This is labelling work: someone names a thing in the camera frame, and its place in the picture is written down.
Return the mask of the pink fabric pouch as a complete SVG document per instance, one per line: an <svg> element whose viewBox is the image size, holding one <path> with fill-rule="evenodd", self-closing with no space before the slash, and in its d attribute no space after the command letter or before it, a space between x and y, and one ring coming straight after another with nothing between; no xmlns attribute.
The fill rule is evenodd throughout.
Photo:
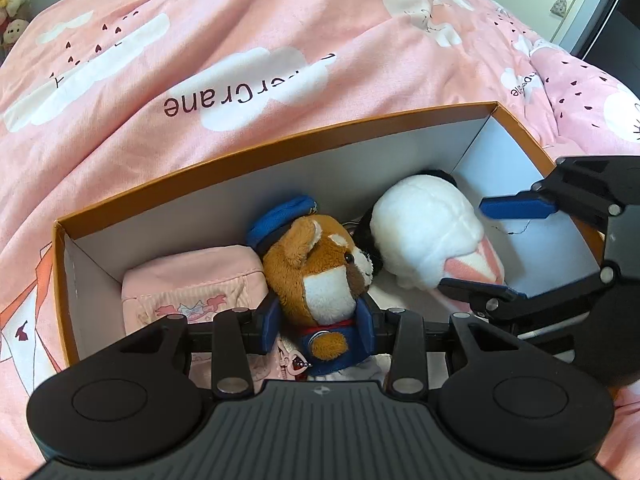
<svg viewBox="0 0 640 480"><path fill-rule="evenodd" d="M234 245L182 252L127 271L122 280L122 317L127 335L168 314L188 323L212 322L224 310L255 310L267 296L262 263L252 248ZM265 356L248 354L256 390L266 379L304 378L307 360L277 336ZM190 379L210 387L210 352L192 354Z"/></svg>

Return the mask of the brown dog plush toy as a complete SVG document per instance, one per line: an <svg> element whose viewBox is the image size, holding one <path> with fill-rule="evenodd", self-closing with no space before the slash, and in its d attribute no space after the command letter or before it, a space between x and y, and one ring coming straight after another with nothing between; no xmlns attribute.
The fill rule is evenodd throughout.
<svg viewBox="0 0 640 480"><path fill-rule="evenodd" d="M373 264L344 226L297 195L257 218L246 241L280 300L285 338L309 364L306 377L382 382L384 365L364 350L356 323Z"/></svg>

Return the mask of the white pink striped plush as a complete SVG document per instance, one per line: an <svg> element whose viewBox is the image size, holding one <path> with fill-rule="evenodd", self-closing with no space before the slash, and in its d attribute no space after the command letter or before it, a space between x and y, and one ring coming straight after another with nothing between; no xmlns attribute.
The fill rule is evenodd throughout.
<svg viewBox="0 0 640 480"><path fill-rule="evenodd" d="M506 282L504 266L456 180L425 170L386 190L359 220L352 239L399 287L427 292L450 312L469 311L437 290L444 278Z"/></svg>

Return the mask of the orange cardboard box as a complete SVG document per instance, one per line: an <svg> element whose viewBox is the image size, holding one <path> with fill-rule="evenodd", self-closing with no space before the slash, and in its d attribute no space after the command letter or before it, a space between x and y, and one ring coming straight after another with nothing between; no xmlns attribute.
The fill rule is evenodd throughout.
<svg viewBox="0 0 640 480"><path fill-rule="evenodd" d="M424 170L472 204L526 190L552 157L496 102L444 105L309 130L179 170L54 226L55 305L65 361L126 333L122 280L148 261L203 248L263 250L298 218L359 219Z"/></svg>

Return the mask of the pink patterned duvet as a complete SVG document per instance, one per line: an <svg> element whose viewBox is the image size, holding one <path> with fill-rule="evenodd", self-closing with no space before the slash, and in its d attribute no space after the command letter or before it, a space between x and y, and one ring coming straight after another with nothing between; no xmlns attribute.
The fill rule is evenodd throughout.
<svg viewBox="0 0 640 480"><path fill-rule="evenodd" d="M1 67L1 474L42 462L29 393L65 366L56 219L339 122L500 102L551 157L634 155L634 94L496 0L61 0Z"/></svg>

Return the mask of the hanging plush toy column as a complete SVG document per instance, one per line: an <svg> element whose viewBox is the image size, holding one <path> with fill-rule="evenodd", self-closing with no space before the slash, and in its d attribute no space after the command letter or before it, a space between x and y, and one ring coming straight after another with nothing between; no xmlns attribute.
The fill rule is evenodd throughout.
<svg viewBox="0 0 640 480"><path fill-rule="evenodd" d="M2 58L23 35L32 16L30 0L0 0Z"/></svg>

